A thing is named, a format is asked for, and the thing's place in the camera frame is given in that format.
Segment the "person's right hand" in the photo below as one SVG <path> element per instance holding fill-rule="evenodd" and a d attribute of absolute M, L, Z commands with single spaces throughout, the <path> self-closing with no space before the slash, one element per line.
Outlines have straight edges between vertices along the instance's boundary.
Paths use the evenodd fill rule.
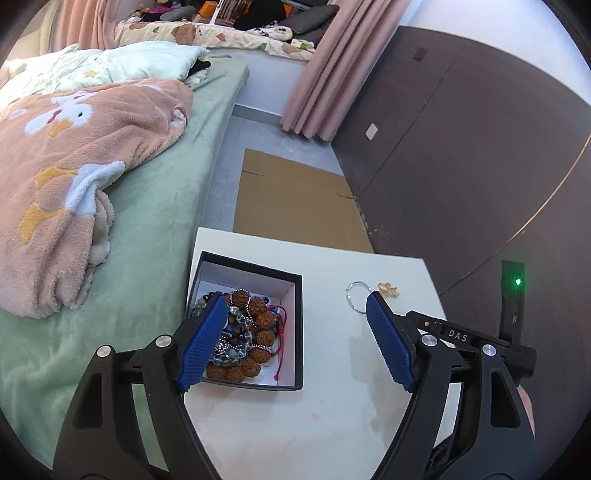
<path fill-rule="evenodd" d="M 523 386 L 519 385 L 517 387 L 517 390 L 518 390 L 518 394 L 520 396 L 520 399 L 523 403 L 523 406 L 525 408 L 526 415 L 527 415 L 533 436 L 536 436 L 536 425 L 535 425 L 535 418 L 534 418 L 534 411 L 533 411 L 533 403 L 531 401 L 531 398 Z"/>

